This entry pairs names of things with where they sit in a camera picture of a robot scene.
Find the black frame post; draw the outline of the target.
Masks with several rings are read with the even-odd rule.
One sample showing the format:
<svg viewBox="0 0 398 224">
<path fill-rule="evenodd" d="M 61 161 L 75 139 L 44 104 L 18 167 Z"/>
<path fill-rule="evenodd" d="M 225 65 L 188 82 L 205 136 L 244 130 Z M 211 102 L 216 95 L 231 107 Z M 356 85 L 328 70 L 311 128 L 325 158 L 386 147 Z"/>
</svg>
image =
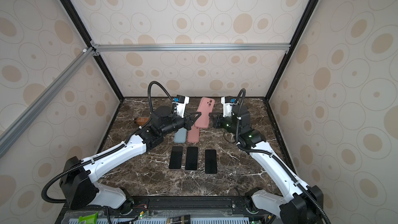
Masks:
<svg viewBox="0 0 398 224">
<path fill-rule="evenodd" d="M 292 36 L 292 39 L 290 42 L 290 48 L 287 51 L 287 53 L 283 56 L 283 59 L 278 67 L 278 70 L 276 71 L 276 74 L 272 80 L 270 88 L 265 96 L 266 102 L 270 101 L 270 99 L 271 99 L 271 97 L 272 97 L 284 71 L 285 71 L 285 68 L 287 67 L 287 65 L 290 61 L 290 58 L 293 55 L 293 52 L 295 51 L 303 33 L 304 33 L 304 30 L 307 27 L 308 22 L 312 16 L 312 14 L 314 13 L 314 10 L 315 10 L 318 2 L 319 2 L 319 0 L 309 0 L 308 1 L 306 8 L 304 9 L 303 15 L 302 15 L 300 21 L 298 22 L 298 25 L 295 29 L 293 36 Z"/>
<path fill-rule="evenodd" d="M 112 77 L 110 70 L 108 69 L 104 59 L 101 57 L 99 52 L 93 46 L 93 44 L 92 44 L 93 40 L 91 38 L 91 35 L 89 34 L 80 15 L 76 11 L 72 1 L 71 0 L 60 0 L 60 2 L 62 4 L 63 8 L 65 9 L 66 13 L 68 14 L 69 18 L 71 19 L 73 25 L 75 26 L 80 37 L 83 39 L 84 43 L 86 44 L 86 46 L 94 49 L 94 51 L 95 51 L 94 59 L 95 59 L 97 65 L 99 66 L 100 70 L 103 72 L 107 82 L 110 84 L 112 90 L 116 94 L 116 97 L 118 98 L 119 101 L 123 101 L 124 96 L 122 95 L 121 90 L 119 89 L 119 87 L 116 84 L 116 81 Z"/>
</svg>

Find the light blue phone case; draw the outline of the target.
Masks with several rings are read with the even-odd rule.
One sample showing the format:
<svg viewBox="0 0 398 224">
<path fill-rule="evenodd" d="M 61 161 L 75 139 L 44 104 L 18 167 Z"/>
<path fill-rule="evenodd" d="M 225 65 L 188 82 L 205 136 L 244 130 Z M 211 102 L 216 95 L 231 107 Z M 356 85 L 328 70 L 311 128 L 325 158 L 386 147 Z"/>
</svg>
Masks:
<svg viewBox="0 0 398 224">
<path fill-rule="evenodd" d="M 174 142 L 175 143 L 185 143 L 187 139 L 187 130 L 185 128 L 179 129 L 174 135 Z"/>
</svg>

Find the green packet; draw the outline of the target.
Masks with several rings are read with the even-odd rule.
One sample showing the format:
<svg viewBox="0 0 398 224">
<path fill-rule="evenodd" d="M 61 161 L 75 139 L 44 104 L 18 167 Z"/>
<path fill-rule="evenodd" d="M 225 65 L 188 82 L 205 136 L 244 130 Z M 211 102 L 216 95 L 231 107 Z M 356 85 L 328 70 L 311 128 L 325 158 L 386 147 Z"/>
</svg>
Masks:
<svg viewBox="0 0 398 224">
<path fill-rule="evenodd" d="M 78 219 L 78 223 L 79 224 L 96 224 L 97 215 L 98 215 L 98 212 L 95 212 L 94 214 L 90 214 L 90 215 L 86 215 L 86 216 L 80 216 Z"/>
</svg>

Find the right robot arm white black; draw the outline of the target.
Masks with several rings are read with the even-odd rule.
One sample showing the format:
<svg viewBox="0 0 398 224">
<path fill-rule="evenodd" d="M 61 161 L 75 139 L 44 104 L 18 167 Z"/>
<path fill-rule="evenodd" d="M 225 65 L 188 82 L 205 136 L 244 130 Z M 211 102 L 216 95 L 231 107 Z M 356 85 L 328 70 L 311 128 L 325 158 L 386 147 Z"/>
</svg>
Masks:
<svg viewBox="0 0 398 224">
<path fill-rule="evenodd" d="M 277 196 L 255 188 L 246 193 L 248 211 L 264 210 L 284 224 L 330 223 L 323 209 L 324 194 L 297 176 L 273 151 L 269 142 L 252 128 L 250 112 L 245 106 L 231 104 L 224 113 L 210 113 L 216 129 L 232 133 L 237 148 L 249 154 L 266 171 L 282 193 Z"/>
</svg>

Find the diagonal aluminium rail left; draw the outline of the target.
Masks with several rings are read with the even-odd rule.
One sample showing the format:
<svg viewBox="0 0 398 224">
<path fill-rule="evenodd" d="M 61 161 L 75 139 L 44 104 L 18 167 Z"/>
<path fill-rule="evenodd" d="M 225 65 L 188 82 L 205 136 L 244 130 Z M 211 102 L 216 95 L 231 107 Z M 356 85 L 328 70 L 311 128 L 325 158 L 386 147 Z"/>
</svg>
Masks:
<svg viewBox="0 0 398 224">
<path fill-rule="evenodd" d="M 88 57 L 93 56 L 92 47 L 85 48 L 79 56 L 47 87 L 39 97 L 1 135 L 1 157 L 32 124 L 44 108 L 54 99 Z"/>
</svg>

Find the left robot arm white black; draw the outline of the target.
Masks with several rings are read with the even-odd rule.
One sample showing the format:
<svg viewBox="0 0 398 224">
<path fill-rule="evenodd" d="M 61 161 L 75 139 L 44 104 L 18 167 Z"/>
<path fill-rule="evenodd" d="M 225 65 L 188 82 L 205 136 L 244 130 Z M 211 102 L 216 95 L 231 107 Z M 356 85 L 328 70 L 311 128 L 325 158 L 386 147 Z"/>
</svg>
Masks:
<svg viewBox="0 0 398 224">
<path fill-rule="evenodd" d="M 142 155 L 164 141 L 164 137 L 181 128 L 190 130 L 200 112 L 177 115 L 168 106 L 157 108 L 149 123 L 133 133 L 125 142 L 92 157 L 73 157 L 65 165 L 60 187 L 72 210 L 88 205 L 107 206 L 126 214 L 132 208 L 132 197 L 125 189 L 100 184 L 98 180 L 115 167 Z"/>
</svg>

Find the purple smartphone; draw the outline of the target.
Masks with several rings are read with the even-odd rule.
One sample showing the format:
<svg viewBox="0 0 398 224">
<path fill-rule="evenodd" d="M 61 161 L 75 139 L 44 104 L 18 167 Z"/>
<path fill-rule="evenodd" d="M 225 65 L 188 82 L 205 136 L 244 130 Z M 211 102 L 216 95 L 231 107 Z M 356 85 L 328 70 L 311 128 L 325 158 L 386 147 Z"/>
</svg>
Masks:
<svg viewBox="0 0 398 224">
<path fill-rule="evenodd" d="M 205 150 L 205 173 L 217 174 L 217 152 L 215 149 Z"/>
<path fill-rule="evenodd" d="M 183 155 L 183 147 L 182 146 L 173 146 L 171 151 L 171 157 L 169 162 L 170 170 L 179 170 L 182 165 L 182 155 Z"/>
<path fill-rule="evenodd" d="M 197 147 L 187 148 L 185 170 L 195 171 L 198 169 L 198 153 Z"/>
</svg>

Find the black smartphone rose edge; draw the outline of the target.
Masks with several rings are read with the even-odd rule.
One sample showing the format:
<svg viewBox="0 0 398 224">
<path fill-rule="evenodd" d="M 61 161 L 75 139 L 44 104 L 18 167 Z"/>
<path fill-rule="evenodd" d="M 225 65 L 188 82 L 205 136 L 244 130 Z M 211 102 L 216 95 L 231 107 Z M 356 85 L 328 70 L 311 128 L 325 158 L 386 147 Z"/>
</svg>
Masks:
<svg viewBox="0 0 398 224">
<path fill-rule="evenodd" d="M 209 114 L 212 113 L 214 108 L 215 100 L 208 97 L 201 98 L 197 112 L 201 113 L 201 116 L 195 122 L 194 126 L 200 129 L 206 129 L 209 126 Z"/>
</svg>

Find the pink cased smartphone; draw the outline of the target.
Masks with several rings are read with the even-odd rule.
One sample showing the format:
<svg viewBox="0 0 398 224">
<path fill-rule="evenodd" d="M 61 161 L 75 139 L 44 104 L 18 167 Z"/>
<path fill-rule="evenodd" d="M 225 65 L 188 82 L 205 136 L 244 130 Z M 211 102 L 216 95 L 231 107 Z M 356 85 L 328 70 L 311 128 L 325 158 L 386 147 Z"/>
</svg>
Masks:
<svg viewBox="0 0 398 224">
<path fill-rule="evenodd" d="M 191 130 L 188 131 L 187 142 L 196 144 L 200 140 L 200 128 L 193 126 Z"/>
</svg>

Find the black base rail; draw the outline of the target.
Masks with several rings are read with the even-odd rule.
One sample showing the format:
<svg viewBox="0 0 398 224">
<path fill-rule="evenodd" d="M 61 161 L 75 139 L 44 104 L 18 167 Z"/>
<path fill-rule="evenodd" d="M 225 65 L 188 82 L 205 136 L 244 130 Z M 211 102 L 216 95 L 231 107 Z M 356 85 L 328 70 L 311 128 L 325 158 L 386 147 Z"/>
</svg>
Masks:
<svg viewBox="0 0 398 224">
<path fill-rule="evenodd" d="M 134 222 L 144 218 L 172 218 L 189 215 L 190 218 L 248 217 L 252 224 L 281 224 L 283 221 L 268 210 L 249 211 L 242 197 L 135 197 L 130 213 L 122 215 L 115 209 L 101 206 L 87 206 L 73 211 L 63 207 L 57 224 L 68 224 L 71 218 L 79 218 L 98 212 L 97 219 L 131 218 Z"/>
</svg>

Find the black frame post left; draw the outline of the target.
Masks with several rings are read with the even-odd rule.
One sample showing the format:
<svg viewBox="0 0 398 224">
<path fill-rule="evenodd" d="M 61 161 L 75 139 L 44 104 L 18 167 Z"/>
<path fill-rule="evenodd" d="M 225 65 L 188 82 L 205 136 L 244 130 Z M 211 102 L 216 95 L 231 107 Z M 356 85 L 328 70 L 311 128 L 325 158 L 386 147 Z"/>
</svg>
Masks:
<svg viewBox="0 0 398 224">
<path fill-rule="evenodd" d="M 121 90 L 119 89 L 119 87 L 116 84 L 116 81 L 112 77 L 110 70 L 108 69 L 104 59 L 101 57 L 99 52 L 93 46 L 93 44 L 92 44 L 93 40 L 91 38 L 91 35 L 89 34 L 80 15 L 76 11 L 72 1 L 71 0 L 60 0 L 60 2 L 62 4 L 63 8 L 65 9 L 66 13 L 68 14 L 69 18 L 71 19 L 73 25 L 75 26 L 80 37 L 83 39 L 84 43 L 86 44 L 86 46 L 94 49 L 94 51 L 95 51 L 94 59 L 95 59 L 97 65 L 99 66 L 100 70 L 103 72 L 107 82 L 110 84 L 112 90 L 116 94 L 116 97 L 118 98 L 119 101 L 123 101 L 124 96 L 122 95 Z"/>
</svg>

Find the horizontal aluminium rail back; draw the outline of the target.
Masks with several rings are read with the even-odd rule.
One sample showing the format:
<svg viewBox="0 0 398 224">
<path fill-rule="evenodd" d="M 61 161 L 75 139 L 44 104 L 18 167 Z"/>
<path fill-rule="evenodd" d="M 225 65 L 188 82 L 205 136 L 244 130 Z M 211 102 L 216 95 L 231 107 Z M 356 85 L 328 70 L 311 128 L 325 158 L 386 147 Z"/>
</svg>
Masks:
<svg viewBox="0 0 398 224">
<path fill-rule="evenodd" d="M 157 45 L 94 45 L 99 52 L 152 52 L 152 51 L 246 51 L 246 50 L 289 50 L 289 43 L 253 44 L 157 44 Z"/>
</svg>

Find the black frame post right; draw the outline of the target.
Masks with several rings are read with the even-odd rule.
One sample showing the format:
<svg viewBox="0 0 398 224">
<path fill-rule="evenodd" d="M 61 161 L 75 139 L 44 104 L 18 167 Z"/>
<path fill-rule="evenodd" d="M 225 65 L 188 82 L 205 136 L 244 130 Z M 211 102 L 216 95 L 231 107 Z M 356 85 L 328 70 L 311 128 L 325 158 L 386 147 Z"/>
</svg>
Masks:
<svg viewBox="0 0 398 224">
<path fill-rule="evenodd" d="M 265 96 L 266 102 L 270 101 L 270 99 L 271 99 L 271 97 L 272 97 L 284 71 L 285 71 L 285 68 L 287 67 L 287 65 L 290 61 L 290 58 L 293 55 L 293 52 L 295 51 L 303 33 L 304 33 L 304 30 L 307 27 L 308 22 L 312 16 L 312 14 L 314 13 L 314 10 L 315 10 L 318 2 L 319 2 L 319 0 L 309 0 L 308 1 L 306 8 L 304 9 L 303 15 L 302 15 L 300 21 L 298 22 L 298 25 L 295 29 L 293 36 L 292 36 L 292 39 L 290 42 L 290 48 L 287 51 L 287 53 L 283 56 L 283 59 L 278 67 L 278 70 L 276 71 L 276 74 L 272 80 L 270 88 Z"/>
</svg>

